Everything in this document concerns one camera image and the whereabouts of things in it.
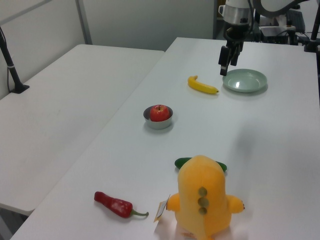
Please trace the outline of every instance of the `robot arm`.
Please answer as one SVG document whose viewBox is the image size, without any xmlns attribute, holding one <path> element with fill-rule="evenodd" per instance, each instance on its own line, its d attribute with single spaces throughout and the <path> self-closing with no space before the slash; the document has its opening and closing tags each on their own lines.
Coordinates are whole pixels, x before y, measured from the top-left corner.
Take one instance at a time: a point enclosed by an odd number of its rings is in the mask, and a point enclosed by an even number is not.
<svg viewBox="0 0 320 240">
<path fill-rule="evenodd" d="M 253 29 L 254 9 L 268 18 L 285 14 L 291 7 L 308 0 L 226 0 L 223 9 L 224 38 L 226 46 L 221 47 L 220 74 L 227 75 L 228 66 L 237 65 L 244 41 Z"/>
</svg>

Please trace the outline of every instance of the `white table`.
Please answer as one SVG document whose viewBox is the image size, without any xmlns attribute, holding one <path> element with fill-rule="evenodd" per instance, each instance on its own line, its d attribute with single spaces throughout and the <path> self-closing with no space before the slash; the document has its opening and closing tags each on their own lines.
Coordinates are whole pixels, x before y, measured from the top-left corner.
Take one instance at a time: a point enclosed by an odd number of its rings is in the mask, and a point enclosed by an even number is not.
<svg viewBox="0 0 320 240">
<path fill-rule="evenodd" d="M 316 56 L 301 46 L 245 42 L 236 68 L 264 73 L 268 88 L 243 94 L 222 86 L 224 44 L 177 38 L 12 240 L 174 239 L 176 226 L 157 226 L 154 217 L 159 202 L 178 190 L 174 161 L 199 154 L 228 166 L 226 192 L 246 207 L 216 240 L 317 239 Z M 220 93 L 189 88 L 192 75 Z M 143 111 L 154 104 L 173 109 L 172 127 L 146 127 Z M 120 218 L 94 202 L 96 191 L 150 215 Z"/>
<path fill-rule="evenodd" d="M 29 215 L 162 51 L 78 45 L 0 101 L 0 208 Z"/>
</svg>

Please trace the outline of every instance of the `pepper stem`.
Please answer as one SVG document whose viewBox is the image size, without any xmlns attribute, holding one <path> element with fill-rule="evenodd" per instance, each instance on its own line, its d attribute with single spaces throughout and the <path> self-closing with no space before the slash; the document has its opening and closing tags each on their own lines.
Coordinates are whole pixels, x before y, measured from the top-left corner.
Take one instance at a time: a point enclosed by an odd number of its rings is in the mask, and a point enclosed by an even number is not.
<svg viewBox="0 0 320 240">
<path fill-rule="evenodd" d="M 137 212 L 137 211 L 135 211 L 135 210 L 132 209 L 130 215 L 137 215 L 137 216 L 146 216 L 146 217 L 148 217 L 148 216 L 149 216 L 149 212 L 140 213 L 140 212 Z"/>
</svg>

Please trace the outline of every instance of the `red chili pepper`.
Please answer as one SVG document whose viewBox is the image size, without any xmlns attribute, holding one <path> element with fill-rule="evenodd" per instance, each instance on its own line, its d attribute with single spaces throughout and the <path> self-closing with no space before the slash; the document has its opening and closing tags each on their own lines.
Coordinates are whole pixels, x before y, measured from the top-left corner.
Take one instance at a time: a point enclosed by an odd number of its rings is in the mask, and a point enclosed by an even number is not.
<svg viewBox="0 0 320 240">
<path fill-rule="evenodd" d="M 133 205 L 131 202 L 124 201 L 118 198 L 110 197 L 104 194 L 101 191 L 96 191 L 94 194 L 94 200 L 98 203 L 103 204 L 106 208 L 110 209 L 112 212 L 117 214 L 122 218 L 129 218 L 132 215 L 138 216 L 148 216 L 149 212 L 147 213 L 139 213 L 133 209 Z"/>
</svg>

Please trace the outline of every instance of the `metal bowl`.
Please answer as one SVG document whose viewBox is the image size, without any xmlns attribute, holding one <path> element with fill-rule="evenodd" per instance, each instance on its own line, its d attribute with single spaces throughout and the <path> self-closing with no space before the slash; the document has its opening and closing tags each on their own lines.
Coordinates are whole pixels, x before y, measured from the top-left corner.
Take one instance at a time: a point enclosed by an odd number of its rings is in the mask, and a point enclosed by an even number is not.
<svg viewBox="0 0 320 240">
<path fill-rule="evenodd" d="M 165 129 L 165 128 L 169 127 L 171 125 L 171 123 L 172 123 L 172 115 L 174 114 L 172 109 L 170 107 L 166 106 L 169 109 L 169 112 L 170 112 L 170 118 L 168 118 L 167 120 L 164 120 L 164 121 L 151 121 L 150 120 L 150 110 L 151 110 L 152 107 L 153 106 L 148 107 L 143 112 L 143 116 L 144 116 L 146 125 L 149 128 L 156 129 L 156 130 Z"/>
</svg>

